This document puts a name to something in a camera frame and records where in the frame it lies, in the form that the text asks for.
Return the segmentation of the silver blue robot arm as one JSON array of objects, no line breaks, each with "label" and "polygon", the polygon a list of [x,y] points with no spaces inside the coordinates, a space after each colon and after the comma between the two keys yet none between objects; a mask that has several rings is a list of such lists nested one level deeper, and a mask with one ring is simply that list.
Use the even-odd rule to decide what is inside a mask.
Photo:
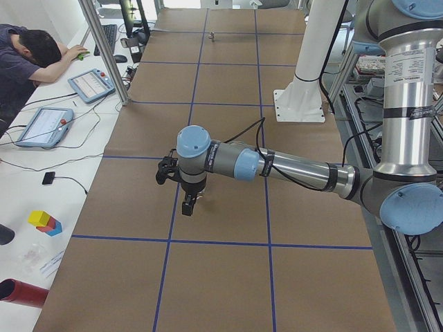
[{"label": "silver blue robot arm", "polygon": [[320,163],[239,142],[212,140],[200,126],[177,137],[174,175],[191,215],[207,173],[242,181],[283,178],[362,205],[384,225],[408,235],[442,223],[442,191],[428,162],[436,45],[442,38],[441,1],[360,1],[354,39],[386,54],[381,162],[373,169]]}]

